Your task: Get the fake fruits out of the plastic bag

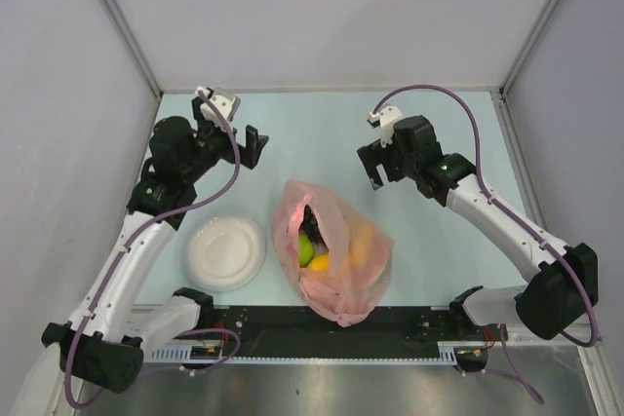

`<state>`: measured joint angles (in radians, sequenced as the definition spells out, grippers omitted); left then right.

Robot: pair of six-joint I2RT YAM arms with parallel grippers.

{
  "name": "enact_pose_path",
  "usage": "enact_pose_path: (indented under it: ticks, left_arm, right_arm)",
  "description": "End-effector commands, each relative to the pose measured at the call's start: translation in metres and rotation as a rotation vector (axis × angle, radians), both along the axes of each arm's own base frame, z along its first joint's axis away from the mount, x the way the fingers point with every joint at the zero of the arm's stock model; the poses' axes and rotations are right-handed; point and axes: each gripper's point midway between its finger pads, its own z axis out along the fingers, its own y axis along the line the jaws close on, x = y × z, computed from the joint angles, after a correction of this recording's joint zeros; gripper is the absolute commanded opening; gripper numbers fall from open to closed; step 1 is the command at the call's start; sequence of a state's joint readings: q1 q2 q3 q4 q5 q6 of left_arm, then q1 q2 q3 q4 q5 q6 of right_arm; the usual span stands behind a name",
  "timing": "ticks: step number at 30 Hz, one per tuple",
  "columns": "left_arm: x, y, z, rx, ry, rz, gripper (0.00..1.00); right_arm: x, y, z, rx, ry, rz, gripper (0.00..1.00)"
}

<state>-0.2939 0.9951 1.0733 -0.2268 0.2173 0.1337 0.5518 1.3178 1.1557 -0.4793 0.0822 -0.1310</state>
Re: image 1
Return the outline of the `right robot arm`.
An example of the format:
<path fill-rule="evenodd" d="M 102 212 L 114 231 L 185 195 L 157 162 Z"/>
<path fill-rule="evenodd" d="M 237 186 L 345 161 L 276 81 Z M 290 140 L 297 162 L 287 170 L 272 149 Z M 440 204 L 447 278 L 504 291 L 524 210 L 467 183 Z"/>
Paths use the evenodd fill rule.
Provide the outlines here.
<path fill-rule="evenodd" d="M 550 340 L 597 304 L 598 258 L 590 247 L 570 246 L 505 206 L 473 163 L 443 152 L 426 118 L 405 117 L 391 107 L 370 113 L 368 122 L 380 137 L 357 154 L 372 188 L 412 180 L 424 197 L 475 226 L 525 280 L 520 286 L 474 286 L 457 296 L 449 305 L 449 326 L 457 337 L 472 339 L 489 324 L 520 323 Z"/>

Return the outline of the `green fake apple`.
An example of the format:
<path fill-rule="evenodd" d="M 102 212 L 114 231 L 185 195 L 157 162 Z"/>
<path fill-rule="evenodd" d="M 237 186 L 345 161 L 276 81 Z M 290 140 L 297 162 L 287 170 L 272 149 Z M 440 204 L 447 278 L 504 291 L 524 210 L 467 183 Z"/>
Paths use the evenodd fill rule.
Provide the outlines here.
<path fill-rule="evenodd" d="M 315 257 L 314 245 L 305 234 L 298 235 L 298 265 L 306 268 Z"/>

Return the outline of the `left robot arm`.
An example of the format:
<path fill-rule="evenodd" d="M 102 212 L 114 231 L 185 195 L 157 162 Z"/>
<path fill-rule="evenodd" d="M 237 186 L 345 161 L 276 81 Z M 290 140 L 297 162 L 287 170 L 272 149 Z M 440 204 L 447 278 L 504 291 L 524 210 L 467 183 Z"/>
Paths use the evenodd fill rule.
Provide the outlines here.
<path fill-rule="evenodd" d="M 70 318 L 49 323 L 42 335 L 45 346 L 59 346 L 66 398 L 73 398 L 74 378 L 123 393 L 145 357 L 187 332 L 202 338 L 214 330 L 213 299 L 190 287 L 176 290 L 142 323 L 128 320 L 148 273 L 185 214 L 205 205 L 197 199 L 196 182 L 220 161 L 236 170 L 256 167 L 268 138 L 248 126 L 245 142 L 237 142 L 232 121 L 239 105 L 239 97 L 229 92 L 200 87 L 191 100 L 191 120 L 173 116 L 155 124 L 114 248 Z"/>

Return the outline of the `pink plastic bag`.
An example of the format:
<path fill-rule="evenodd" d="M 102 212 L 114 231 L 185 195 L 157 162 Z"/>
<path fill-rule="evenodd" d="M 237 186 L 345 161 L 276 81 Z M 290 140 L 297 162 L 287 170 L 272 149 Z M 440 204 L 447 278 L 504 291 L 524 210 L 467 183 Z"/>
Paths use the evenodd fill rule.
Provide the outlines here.
<path fill-rule="evenodd" d="M 327 272 L 298 265 L 298 235 L 305 206 L 318 221 L 330 257 Z M 352 232 L 362 224 L 375 229 L 372 250 L 363 268 L 349 262 Z M 284 185 L 271 232 L 279 263 L 295 292 L 316 314 L 348 327 L 364 321 L 391 283 L 394 241 L 329 188 L 290 179 Z"/>

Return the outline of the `yellow fake mango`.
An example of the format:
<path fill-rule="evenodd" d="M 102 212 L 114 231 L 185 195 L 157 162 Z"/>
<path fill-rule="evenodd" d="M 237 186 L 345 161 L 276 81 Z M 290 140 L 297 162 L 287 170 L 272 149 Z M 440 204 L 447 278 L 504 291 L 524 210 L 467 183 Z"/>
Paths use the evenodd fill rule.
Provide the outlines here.
<path fill-rule="evenodd" d="M 330 268 L 330 257 L 327 253 L 314 257 L 307 265 L 311 271 L 327 272 Z"/>

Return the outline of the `white paper plate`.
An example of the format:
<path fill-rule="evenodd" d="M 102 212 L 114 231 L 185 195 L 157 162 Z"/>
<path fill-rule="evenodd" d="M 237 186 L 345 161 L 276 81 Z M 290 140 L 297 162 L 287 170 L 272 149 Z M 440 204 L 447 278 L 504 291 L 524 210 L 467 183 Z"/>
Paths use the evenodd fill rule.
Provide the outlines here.
<path fill-rule="evenodd" d="M 209 219 L 188 238 L 182 266 L 197 286 L 225 292 L 248 283 L 262 267 L 265 255 L 266 241 L 255 221 L 223 215 Z"/>

